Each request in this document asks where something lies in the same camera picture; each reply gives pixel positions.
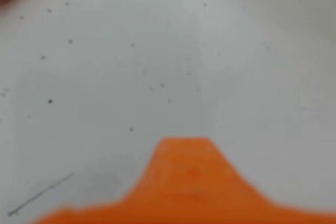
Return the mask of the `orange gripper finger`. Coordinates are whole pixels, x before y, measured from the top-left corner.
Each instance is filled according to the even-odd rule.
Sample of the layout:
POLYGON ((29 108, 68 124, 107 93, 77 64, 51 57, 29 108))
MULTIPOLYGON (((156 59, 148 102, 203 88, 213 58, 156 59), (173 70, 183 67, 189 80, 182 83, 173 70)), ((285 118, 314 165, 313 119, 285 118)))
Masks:
POLYGON ((52 212, 39 223, 335 223, 335 214, 278 205, 206 138, 166 138, 135 187, 104 206, 52 212))

